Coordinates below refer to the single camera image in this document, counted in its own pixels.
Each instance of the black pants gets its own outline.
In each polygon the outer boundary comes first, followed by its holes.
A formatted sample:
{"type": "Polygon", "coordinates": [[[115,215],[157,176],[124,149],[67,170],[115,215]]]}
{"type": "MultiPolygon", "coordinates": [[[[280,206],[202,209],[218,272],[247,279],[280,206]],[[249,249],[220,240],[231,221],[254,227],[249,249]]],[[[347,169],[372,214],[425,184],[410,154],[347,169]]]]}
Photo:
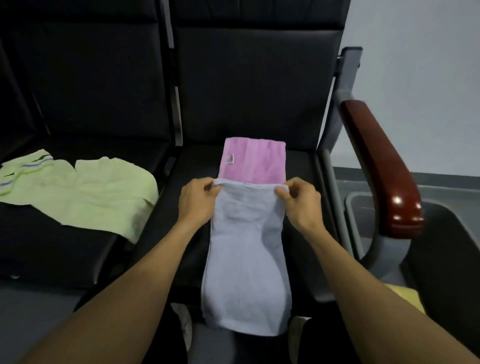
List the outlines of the black pants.
{"type": "MultiPolygon", "coordinates": [[[[77,304],[75,311],[109,283],[87,292],[77,304]]],[[[169,304],[165,306],[158,329],[142,363],[159,363],[162,358],[168,358],[171,363],[188,362],[180,320],[169,304]]],[[[323,304],[318,314],[308,320],[303,327],[298,363],[319,362],[360,363],[336,303],[323,304]]]]}

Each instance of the armrest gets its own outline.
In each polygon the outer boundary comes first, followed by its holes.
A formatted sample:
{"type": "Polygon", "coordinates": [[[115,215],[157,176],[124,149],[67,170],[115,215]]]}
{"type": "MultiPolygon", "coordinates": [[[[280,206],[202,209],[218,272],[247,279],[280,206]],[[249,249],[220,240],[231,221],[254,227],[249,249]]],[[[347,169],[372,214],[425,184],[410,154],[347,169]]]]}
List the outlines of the armrest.
{"type": "Polygon", "coordinates": [[[346,100],[339,111],[373,193],[379,234],[395,239],[420,235],[423,218],[417,186],[367,104],[346,100]]]}

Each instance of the green towel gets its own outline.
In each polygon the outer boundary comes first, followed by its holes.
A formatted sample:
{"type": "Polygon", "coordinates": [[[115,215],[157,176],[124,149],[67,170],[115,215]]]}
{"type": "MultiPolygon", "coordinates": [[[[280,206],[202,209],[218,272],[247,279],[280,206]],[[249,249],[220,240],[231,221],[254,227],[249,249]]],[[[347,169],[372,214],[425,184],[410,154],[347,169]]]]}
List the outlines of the green towel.
{"type": "Polygon", "coordinates": [[[111,231],[136,243],[158,199],[153,175],[118,158],[78,160],[45,150],[0,169],[0,202],[32,205],[62,225],[111,231]]]}

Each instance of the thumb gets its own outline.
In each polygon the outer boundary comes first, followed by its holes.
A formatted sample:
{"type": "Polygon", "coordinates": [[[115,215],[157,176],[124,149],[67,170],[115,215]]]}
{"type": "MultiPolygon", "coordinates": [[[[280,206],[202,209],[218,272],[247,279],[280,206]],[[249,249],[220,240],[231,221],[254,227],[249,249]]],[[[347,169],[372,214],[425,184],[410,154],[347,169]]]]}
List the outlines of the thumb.
{"type": "Polygon", "coordinates": [[[210,188],[210,191],[208,191],[208,193],[210,194],[210,196],[217,197],[221,189],[222,186],[213,186],[212,188],[210,188]]]}
{"type": "Polygon", "coordinates": [[[285,203],[293,199],[293,197],[290,196],[290,193],[288,191],[285,191],[282,187],[275,187],[274,191],[278,198],[280,198],[280,200],[285,203]]]}

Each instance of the white wall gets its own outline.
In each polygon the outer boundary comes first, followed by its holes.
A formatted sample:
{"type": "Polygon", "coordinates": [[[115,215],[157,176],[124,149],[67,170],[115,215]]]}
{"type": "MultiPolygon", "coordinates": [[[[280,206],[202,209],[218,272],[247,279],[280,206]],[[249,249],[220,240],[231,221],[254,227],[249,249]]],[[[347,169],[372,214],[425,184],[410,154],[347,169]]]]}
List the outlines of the white wall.
{"type": "MultiPolygon", "coordinates": [[[[415,172],[480,176],[480,0],[352,0],[353,89],[415,172]]],[[[342,131],[335,166],[359,168],[342,131]]]]}

